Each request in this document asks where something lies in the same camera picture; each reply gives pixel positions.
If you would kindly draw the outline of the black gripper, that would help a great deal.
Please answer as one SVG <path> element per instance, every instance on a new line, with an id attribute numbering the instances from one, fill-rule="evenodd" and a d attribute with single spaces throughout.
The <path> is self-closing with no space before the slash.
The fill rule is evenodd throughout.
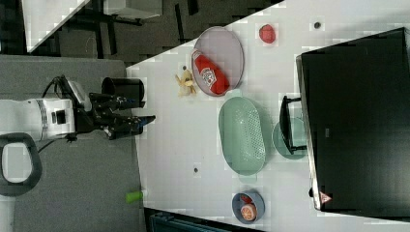
<path id="1" fill-rule="evenodd" d="M 74 114 L 77 134 L 102 130 L 109 140 L 119 139 L 141 134 L 143 127 L 156 119 L 155 115 L 116 117 L 114 113 L 114 110 L 143 108 L 144 101 L 98 93 L 90 93 L 88 97 L 91 109 L 86 111 L 80 106 Z"/>

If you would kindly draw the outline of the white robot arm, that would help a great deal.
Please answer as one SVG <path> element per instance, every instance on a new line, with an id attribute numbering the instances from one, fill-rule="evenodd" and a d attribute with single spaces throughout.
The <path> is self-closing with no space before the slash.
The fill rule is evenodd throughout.
<path id="1" fill-rule="evenodd" d="M 142 106 L 142 101 L 91 93 L 86 101 L 29 99 L 1 101 L 1 133 L 26 133 L 34 141 L 77 140 L 80 134 L 104 131 L 108 139 L 134 136 L 154 122 L 152 116 L 127 116 L 119 112 Z"/>

